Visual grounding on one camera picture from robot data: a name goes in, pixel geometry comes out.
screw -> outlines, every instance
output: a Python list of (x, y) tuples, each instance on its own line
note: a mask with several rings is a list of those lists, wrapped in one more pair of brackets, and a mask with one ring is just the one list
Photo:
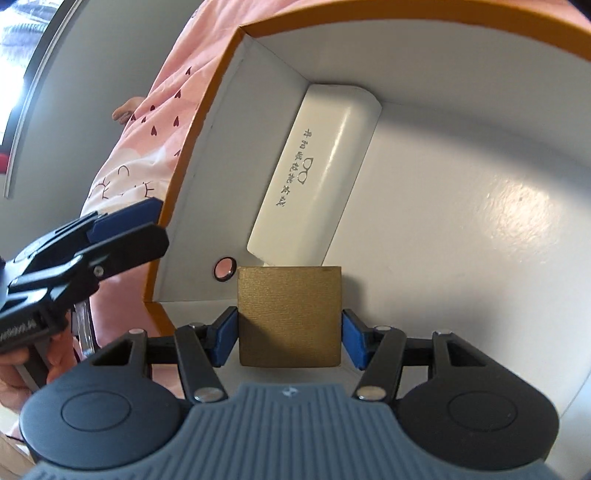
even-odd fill
[(223, 395), (223, 391), (219, 388), (215, 387), (203, 387), (199, 388), (193, 394), (195, 400), (200, 401), (202, 403), (212, 403), (218, 400), (221, 400)]
[(360, 387), (355, 394), (358, 399), (365, 401), (380, 401), (386, 398), (386, 391), (382, 387), (374, 387), (373, 385)]

brown square box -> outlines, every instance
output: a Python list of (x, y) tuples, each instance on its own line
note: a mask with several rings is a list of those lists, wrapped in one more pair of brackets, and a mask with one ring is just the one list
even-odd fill
[(239, 268), (240, 363), (340, 365), (341, 295), (340, 267)]

white wall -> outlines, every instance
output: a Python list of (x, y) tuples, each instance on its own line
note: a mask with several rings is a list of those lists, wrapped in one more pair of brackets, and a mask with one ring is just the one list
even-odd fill
[[(202, 0), (86, 0), (53, 53), (28, 113), (0, 255), (78, 216), (122, 128), (113, 110), (145, 95)], [(4, 177), (0, 176), (0, 192)]]

silver screw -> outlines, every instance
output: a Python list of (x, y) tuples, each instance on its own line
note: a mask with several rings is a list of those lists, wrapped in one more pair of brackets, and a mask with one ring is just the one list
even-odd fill
[(194, 397), (202, 403), (212, 403), (223, 397), (223, 391), (215, 387), (203, 387), (195, 391)]
[(92, 271), (92, 273), (95, 274), (96, 278), (101, 278), (103, 275), (105, 275), (105, 269), (100, 265), (97, 265)]
[(373, 385), (358, 388), (355, 394), (358, 399), (365, 401), (380, 401), (386, 398), (386, 391), (382, 387), (374, 387)]

